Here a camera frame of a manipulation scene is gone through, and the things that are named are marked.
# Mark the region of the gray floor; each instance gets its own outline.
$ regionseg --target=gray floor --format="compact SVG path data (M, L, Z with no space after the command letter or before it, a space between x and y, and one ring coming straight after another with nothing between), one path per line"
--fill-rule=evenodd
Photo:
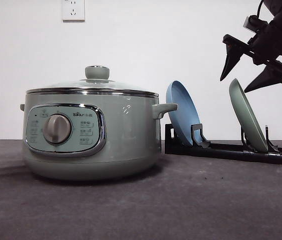
M282 165L162 155L102 182L33 175L0 140L0 240L282 239Z

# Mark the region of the electrical outlet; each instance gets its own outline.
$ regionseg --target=electrical outlet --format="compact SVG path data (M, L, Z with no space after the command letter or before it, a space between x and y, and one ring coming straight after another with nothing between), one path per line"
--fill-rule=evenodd
M63 21L84 21L85 0L62 0Z

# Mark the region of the control knob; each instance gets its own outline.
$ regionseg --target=control knob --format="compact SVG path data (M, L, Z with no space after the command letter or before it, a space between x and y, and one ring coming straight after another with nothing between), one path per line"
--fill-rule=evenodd
M43 127L44 138L50 144L60 144L67 140L71 133L71 123L63 115L55 114L50 116Z

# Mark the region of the glass lid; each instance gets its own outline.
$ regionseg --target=glass lid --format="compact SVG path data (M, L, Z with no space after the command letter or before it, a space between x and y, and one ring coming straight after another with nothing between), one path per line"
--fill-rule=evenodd
M158 97L157 93L116 81L109 80L110 69L104 66L88 66L85 68L86 79L76 82L64 82L43 88L35 88L26 93L48 93L48 92L107 92L150 95Z

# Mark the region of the mint green pot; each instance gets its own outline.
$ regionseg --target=mint green pot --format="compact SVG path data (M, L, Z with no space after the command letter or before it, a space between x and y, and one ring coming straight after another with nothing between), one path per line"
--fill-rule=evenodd
M156 93L108 80L108 68L90 66L85 73L79 82L27 91L20 106L26 165L47 178L87 181L155 164L160 119L177 105L159 104Z

